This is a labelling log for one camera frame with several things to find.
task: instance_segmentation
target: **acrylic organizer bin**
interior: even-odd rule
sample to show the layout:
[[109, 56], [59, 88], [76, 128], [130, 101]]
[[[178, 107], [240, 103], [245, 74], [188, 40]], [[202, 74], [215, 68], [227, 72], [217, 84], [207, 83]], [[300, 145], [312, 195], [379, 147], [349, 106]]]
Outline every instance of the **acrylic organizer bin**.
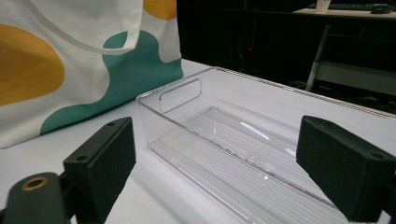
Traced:
[[303, 115], [395, 154], [390, 114], [222, 68], [136, 100], [148, 147], [247, 223], [348, 223], [296, 163]]

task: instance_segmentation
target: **white table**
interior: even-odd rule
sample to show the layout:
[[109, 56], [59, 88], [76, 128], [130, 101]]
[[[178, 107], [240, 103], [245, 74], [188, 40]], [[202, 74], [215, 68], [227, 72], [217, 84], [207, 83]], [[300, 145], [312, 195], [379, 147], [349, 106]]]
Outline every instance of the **white table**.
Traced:
[[[185, 76], [207, 68], [189, 61], [183, 61], [182, 67]], [[245, 223], [146, 147], [136, 101], [94, 119], [0, 150], [0, 209], [6, 206], [8, 190], [16, 182], [41, 172], [59, 175], [64, 170], [63, 160], [97, 130], [111, 120], [129, 116], [134, 122], [137, 163], [106, 223]], [[389, 219], [387, 216], [381, 218], [381, 223], [387, 223]]]

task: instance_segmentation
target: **tray handle cutout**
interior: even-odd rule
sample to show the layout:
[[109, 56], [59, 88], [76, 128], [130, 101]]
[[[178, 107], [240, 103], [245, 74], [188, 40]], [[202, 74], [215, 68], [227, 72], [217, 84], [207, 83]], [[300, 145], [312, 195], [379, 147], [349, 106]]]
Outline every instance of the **tray handle cutout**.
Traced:
[[197, 99], [201, 93], [202, 82], [198, 78], [166, 91], [160, 96], [161, 111], [169, 113]]

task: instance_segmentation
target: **tote bag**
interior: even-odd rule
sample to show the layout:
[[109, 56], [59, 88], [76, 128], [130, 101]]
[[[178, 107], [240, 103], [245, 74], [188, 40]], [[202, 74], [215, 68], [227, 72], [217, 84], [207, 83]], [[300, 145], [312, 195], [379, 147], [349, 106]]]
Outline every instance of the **tote bag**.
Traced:
[[182, 76], [176, 0], [0, 0], [0, 147]]

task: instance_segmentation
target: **bag handle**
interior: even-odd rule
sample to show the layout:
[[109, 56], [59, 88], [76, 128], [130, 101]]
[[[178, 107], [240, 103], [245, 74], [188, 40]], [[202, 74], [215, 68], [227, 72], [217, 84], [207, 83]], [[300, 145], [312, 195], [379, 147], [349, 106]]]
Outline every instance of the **bag handle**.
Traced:
[[105, 48], [97, 48], [92, 45], [83, 43], [77, 39], [75, 39], [73, 36], [69, 35], [67, 32], [63, 31], [60, 27], [58, 27], [56, 24], [51, 22], [46, 16], [44, 16], [43, 13], [35, 6], [34, 3], [32, 3], [30, 0], [22, 0], [22, 2], [32, 11], [34, 16], [37, 18], [37, 20], [44, 25], [47, 29], [55, 33], [57, 36], [59, 36], [61, 39], [66, 41], [67, 43], [76, 46], [81, 49], [85, 49], [89, 52], [93, 53], [99, 53], [99, 54], [105, 54], [105, 55], [120, 55], [123, 53], [126, 53], [132, 49], [135, 48], [137, 39], [139, 37], [139, 32], [134, 32], [138, 31], [140, 29], [140, 22], [141, 22], [141, 14], [143, 10], [143, 1], [138, 1], [140, 5], [136, 6], [137, 9], [132, 10], [131, 12], [131, 18], [138, 18], [139, 21], [130, 21], [129, 27], [128, 27], [128, 35], [127, 39], [124, 43], [124, 46], [122, 48], [117, 48], [117, 49], [105, 49]]

